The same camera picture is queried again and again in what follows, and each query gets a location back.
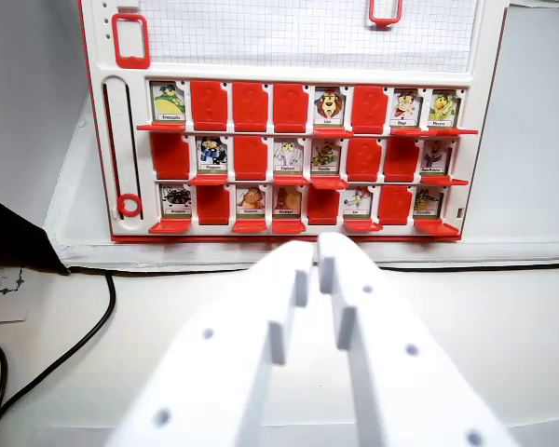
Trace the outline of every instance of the red clip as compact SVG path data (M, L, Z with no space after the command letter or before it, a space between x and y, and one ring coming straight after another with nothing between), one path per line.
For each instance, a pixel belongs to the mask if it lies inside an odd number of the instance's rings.
M137 204L137 209L134 211L127 210L127 204L125 200L132 200L133 202L135 202ZM136 194L123 194L118 198L117 205L118 205L118 211L120 211L120 213L123 216L127 216L127 217L137 216L141 214L141 211L143 211L143 204L141 203L141 198Z
M143 24L143 49L145 55L142 58L137 56L122 56L118 44L118 20L140 21ZM116 53L116 63L120 68L145 69L151 65L149 57L149 38L147 34L147 20L141 14L115 14L112 16L112 30L114 31L114 52Z
M165 124L165 123L153 123L153 124L142 124L137 126L137 130L150 130L152 132L184 132L186 125L183 124Z
M176 235L184 233L190 229L190 219L162 219L160 222L149 228L152 235Z
M344 219L344 226L347 230L355 233L367 233L383 229L383 225L374 223L372 219Z
M369 6L369 19L377 26L388 26L393 23L397 23L402 18L402 3L403 0L398 0L398 12L394 19L379 19L373 15L373 12L375 11L375 0L371 0L371 5Z
M267 230L265 219L236 219L234 233L261 233Z
M441 219L414 219L414 226L432 236L457 236L459 230Z

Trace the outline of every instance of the character card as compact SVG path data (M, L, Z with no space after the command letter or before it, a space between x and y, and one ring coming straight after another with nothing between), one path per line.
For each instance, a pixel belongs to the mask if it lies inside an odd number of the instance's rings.
M236 187L236 217L265 218L265 192L259 186Z
M154 121L180 123L186 121L184 92L176 87L174 81L151 82L149 86Z
M337 87L315 88L315 126L344 126L344 102Z
M454 128L460 100L453 90L433 90L430 98L430 128Z
M335 140L313 141L313 153L310 158L311 175L337 175L341 147Z
M372 198L373 195L366 186L347 189L344 198L344 218L368 219L371 217Z
M276 139L273 142L273 173L302 174L305 149L296 138Z
M396 88L393 92L393 109L389 125L393 128L417 128L422 98L415 88Z
M161 215L165 218L191 217L190 186L187 184L161 184Z
M446 175L450 156L450 142L426 140L420 159L420 175Z
M443 204L443 189L440 187L418 187L414 199L415 219L438 219Z
M300 218L302 193L298 186L273 188L273 217Z
M196 137L197 172L223 174L227 172L227 146L218 136Z

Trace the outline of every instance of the white paper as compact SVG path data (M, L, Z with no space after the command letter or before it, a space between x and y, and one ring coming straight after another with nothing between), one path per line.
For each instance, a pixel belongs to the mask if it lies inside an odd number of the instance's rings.
M27 318L26 272L20 267L0 268L0 322L23 321Z
M378 29L369 0L141 0L154 62L468 70L477 0L406 0ZM392 17L393 0L375 16Z

